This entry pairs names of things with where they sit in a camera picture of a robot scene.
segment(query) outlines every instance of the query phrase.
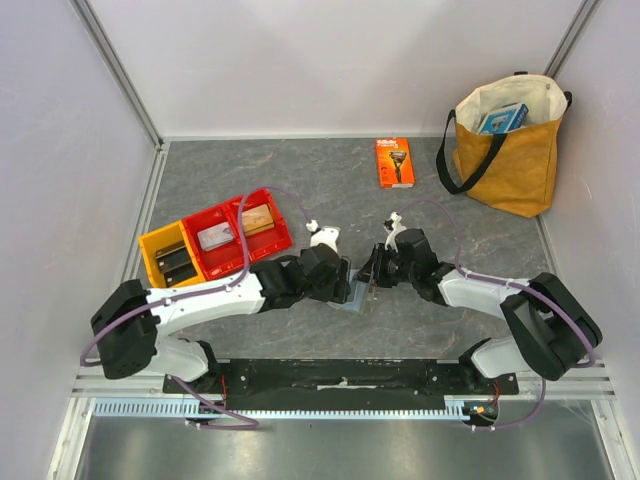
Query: white bag lining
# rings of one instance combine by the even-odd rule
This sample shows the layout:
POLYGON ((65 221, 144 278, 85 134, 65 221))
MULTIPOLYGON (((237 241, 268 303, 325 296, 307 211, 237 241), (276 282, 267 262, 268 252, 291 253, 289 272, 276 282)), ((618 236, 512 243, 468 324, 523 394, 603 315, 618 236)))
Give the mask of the white bag lining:
POLYGON ((476 88, 456 107, 456 121, 476 132, 491 110, 519 102, 529 109, 523 122, 525 127, 557 120, 567 109, 567 99, 553 79, 544 75, 513 75, 476 88))

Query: tote bag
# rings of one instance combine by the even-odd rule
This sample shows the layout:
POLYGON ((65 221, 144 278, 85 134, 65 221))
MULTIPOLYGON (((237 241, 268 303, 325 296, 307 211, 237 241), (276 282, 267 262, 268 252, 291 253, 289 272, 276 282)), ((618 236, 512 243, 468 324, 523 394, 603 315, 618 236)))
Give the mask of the tote bag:
POLYGON ((436 157, 438 176, 451 194, 466 192, 494 208, 533 217, 551 206, 556 180, 557 133, 572 95, 543 75, 514 74, 476 88, 449 112, 436 157), (485 115, 522 102, 529 112, 512 132, 475 133, 485 115), (455 120, 457 148, 453 160, 462 179, 458 186, 447 170, 446 132, 455 120))

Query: gray marble surface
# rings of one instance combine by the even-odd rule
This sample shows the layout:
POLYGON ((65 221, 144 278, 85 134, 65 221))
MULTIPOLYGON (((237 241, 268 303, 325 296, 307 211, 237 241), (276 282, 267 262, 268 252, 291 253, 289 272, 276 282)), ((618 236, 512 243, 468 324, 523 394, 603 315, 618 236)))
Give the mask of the gray marble surface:
MULTIPOLYGON (((411 139, 416 186, 378 186, 373 139, 200 141, 171 144, 151 229, 240 195, 274 185, 300 197, 321 225, 341 228, 340 253, 359 268, 384 241, 382 222, 419 197, 446 204, 463 229, 462 263, 483 273, 528 277, 547 269, 535 221, 482 205, 441 186, 434 165, 439 139, 411 139)), ((294 249, 308 246, 304 218, 281 194, 294 249)), ((407 212, 441 260, 456 251, 454 231, 435 207, 407 212)), ((141 278, 146 278, 144 271, 141 278)), ((487 337, 508 333, 504 321, 422 301, 408 285, 380 289, 365 313, 305 300, 289 310, 234 316, 192 327, 182 336, 209 341, 219 357, 457 358, 487 337)))

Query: black mounting plate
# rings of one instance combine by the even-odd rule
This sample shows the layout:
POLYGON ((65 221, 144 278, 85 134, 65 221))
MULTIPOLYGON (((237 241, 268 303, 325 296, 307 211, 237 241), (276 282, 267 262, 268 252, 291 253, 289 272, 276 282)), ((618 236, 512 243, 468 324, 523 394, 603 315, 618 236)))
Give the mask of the black mounting plate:
MULTIPOLYGON (((440 409, 445 395, 495 393, 493 380, 479 382, 471 389, 465 382, 463 365, 438 360, 232 359, 220 361, 219 366, 231 410, 440 409), (335 388, 340 382, 362 388, 335 388)), ((515 374, 496 380, 501 395, 519 393, 515 374)), ((196 385, 195 389, 222 394, 220 382, 208 387, 196 385)), ((184 393, 169 377, 165 377, 162 390, 184 393)))

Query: blue box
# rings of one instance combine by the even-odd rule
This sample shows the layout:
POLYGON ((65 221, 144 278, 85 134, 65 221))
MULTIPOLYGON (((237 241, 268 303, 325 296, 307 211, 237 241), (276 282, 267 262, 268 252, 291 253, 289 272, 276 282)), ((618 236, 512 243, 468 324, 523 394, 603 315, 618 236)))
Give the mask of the blue box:
POLYGON ((487 113, 480 124, 478 133, 493 135, 507 133, 519 128, 529 109, 524 103, 512 103, 487 113))

